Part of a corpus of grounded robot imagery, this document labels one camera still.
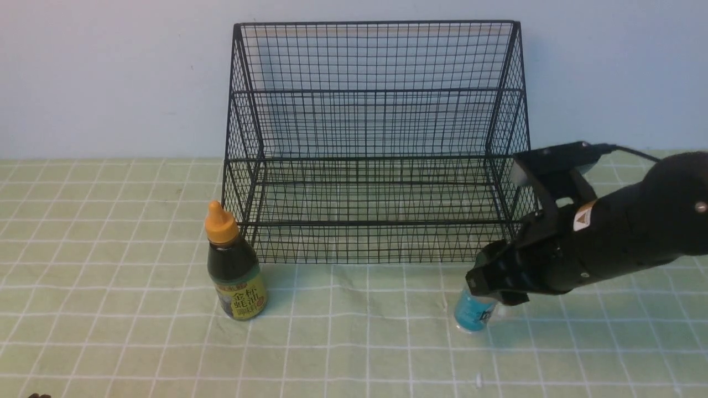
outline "wire basket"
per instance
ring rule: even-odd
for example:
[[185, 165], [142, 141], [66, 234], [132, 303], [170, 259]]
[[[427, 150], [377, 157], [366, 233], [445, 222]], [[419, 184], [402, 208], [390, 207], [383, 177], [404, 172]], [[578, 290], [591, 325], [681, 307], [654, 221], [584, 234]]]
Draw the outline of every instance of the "wire basket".
[[518, 22], [234, 26], [222, 203], [264, 262], [469, 261], [527, 149]]

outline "bottle label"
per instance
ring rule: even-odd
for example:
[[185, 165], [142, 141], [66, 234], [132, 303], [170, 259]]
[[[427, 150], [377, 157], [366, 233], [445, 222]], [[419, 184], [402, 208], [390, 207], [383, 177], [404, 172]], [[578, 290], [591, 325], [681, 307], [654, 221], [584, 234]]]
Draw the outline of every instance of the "bottle label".
[[260, 271], [253, 267], [248, 275], [235, 283], [216, 284], [221, 306], [231, 318], [252, 318], [266, 306], [268, 293]]

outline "yellow label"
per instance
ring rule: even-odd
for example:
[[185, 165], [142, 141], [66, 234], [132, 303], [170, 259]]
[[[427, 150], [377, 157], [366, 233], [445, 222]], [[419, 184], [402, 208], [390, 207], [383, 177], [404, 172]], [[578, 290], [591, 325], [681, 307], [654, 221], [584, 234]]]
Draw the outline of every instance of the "yellow label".
[[263, 310], [268, 292], [263, 277], [258, 273], [250, 280], [236, 285], [216, 285], [224, 311], [234, 319], [248, 319]]

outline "white wall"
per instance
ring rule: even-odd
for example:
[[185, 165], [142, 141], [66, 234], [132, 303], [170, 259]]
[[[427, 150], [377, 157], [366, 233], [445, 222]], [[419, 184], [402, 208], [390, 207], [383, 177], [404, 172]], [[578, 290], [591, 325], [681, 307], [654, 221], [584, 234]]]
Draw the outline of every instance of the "white wall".
[[708, 147], [705, 0], [5, 0], [0, 157], [222, 156], [232, 25], [522, 22], [532, 145]]

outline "plastic bottle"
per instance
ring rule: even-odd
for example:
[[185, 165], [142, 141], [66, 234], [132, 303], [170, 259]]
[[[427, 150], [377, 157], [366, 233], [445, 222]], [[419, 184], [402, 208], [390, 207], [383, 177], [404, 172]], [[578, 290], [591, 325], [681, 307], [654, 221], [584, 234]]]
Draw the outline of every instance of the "plastic bottle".
[[497, 302], [493, 298], [473, 296], [465, 283], [455, 305], [457, 328], [462, 331], [481, 331], [489, 322]]
[[209, 203], [204, 228], [209, 238], [207, 269], [222, 308], [233, 319], [253, 318], [268, 301], [256, 252], [239, 234], [234, 216], [216, 200]]

